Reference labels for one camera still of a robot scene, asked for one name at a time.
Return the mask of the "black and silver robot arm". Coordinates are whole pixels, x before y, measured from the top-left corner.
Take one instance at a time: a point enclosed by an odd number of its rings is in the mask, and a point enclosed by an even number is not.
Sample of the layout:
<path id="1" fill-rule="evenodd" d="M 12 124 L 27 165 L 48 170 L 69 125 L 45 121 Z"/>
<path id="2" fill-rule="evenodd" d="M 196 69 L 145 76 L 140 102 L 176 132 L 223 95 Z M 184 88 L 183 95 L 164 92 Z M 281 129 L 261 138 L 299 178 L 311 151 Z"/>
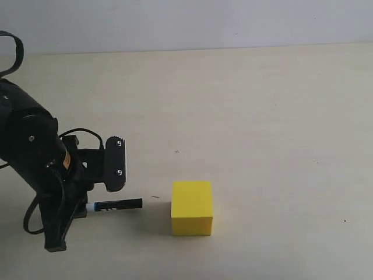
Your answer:
<path id="1" fill-rule="evenodd" d="M 78 149 L 69 132 L 58 135 L 58 120 L 14 83 L 1 79 L 1 159 L 36 193 L 24 231 L 43 234 L 49 252 L 66 250 L 75 218 L 86 216 L 87 192 L 104 181 L 104 145 Z"/>

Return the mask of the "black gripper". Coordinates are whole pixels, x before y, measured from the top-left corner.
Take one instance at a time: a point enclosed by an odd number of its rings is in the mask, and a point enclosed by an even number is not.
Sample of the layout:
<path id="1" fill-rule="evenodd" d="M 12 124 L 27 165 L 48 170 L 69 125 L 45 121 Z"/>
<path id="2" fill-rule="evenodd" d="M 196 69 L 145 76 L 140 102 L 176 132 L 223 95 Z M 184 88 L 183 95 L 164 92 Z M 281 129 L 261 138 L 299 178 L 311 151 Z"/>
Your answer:
<path id="1" fill-rule="evenodd" d="M 72 221 L 87 216 L 87 192 L 103 178 L 104 142 L 101 136 L 95 137 L 96 149 L 79 149 L 75 135 L 60 135 L 54 143 L 56 150 L 43 175 L 50 182 L 37 195 L 47 251 L 66 250 Z"/>

